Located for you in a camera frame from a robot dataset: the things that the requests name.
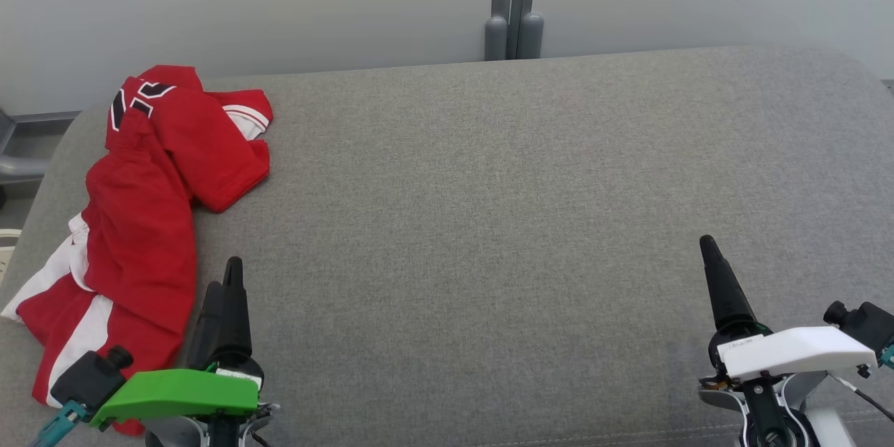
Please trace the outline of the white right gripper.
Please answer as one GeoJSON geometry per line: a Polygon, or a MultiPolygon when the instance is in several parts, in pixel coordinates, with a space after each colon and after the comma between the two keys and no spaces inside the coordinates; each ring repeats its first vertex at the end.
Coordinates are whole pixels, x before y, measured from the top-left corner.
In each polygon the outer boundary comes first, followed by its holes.
{"type": "Polygon", "coordinates": [[[717,329],[709,342],[716,374],[700,381],[703,402],[722,409],[796,409],[830,372],[875,368],[875,352],[833,326],[773,332],[757,323],[713,236],[700,237],[699,247],[717,329]]]}

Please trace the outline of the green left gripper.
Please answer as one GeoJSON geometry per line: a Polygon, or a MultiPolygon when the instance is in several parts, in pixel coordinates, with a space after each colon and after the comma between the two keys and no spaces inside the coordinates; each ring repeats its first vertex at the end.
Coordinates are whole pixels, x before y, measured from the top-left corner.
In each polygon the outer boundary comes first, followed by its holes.
{"type": "Polygon", "coordinates": [[[138,372],[127,381],[108,359],[89,359],[92,376],[117,384],[96,407],[90,425],[96,429],[121,427],[173,416],[234,416],[252,414],[259,406],[265,373],[251,358],[253,352],[243,262],[228,259],[223,282],[205,289],[203,306],[189,343],[186,365],[191,369],[138,372]],[[210,364],[243,363],[227,368],[210,364]]]}

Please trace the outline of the red shorts with white stripes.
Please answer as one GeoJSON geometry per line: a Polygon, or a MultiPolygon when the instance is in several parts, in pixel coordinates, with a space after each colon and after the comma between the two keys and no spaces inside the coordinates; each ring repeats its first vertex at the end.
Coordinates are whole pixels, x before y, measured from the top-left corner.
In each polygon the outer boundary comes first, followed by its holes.
{"type": "Polygon", "coordinates": [[[69,236],[0,312],[43,347],[31,396],[52,408],[51,387],[88,351],[126,349],[126,378],[172,367],[194,301],[191,202],[145,113],[124,114],[86,188],[69,236]]]}

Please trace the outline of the red basketball jersey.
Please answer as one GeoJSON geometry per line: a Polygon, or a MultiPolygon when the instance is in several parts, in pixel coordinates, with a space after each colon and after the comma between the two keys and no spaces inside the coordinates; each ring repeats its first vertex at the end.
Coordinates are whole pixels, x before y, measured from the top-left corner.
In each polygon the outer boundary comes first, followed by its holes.
{"type": "Polygon", "coordinates": [[[260,136],[271,125],[272,106],[261,89],[208,91],[194,67],[155,65],[126,78],[115,94],[106,149],[138,122],[147,123],[188,194],[213,212],[268,176],[269,148],[260,136]]]}

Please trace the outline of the white laundry basket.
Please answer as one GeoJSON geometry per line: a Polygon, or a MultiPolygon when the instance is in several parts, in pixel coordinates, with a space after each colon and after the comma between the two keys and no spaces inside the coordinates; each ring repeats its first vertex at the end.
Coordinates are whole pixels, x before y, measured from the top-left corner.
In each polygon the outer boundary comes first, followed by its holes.
{"type": "Polygon", "coordinates": [[[0,284],[6,276],[20,233],[20,228],[0,228],[0,284]]]}

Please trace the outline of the grey metal frame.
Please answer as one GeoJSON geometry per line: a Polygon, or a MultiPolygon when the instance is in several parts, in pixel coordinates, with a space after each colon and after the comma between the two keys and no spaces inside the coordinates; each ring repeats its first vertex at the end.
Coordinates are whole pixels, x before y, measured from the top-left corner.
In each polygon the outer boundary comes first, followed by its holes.
{"type": "Polygon", "coordinates": [[[0,109],[0,185],[40,180],[51,150],[79,114],[74,110],[10,115],[0,109]]]}

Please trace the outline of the grey rounded post foot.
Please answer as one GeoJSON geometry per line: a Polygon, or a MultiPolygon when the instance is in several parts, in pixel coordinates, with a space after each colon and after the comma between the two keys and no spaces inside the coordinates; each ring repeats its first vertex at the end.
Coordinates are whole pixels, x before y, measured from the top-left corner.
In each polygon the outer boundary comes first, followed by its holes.
{"type": "Polygon", "coordinates": [[[485,61],[505,61],[508,39],[508,21],[502,15],[492,15],[485,21],[485,61]]]}
{"type": "Polygon", "coordinates": [[[518,23],[516,59],[539,59],[541,56],[545,18],[537,12],[527,12],[518,23]]]}

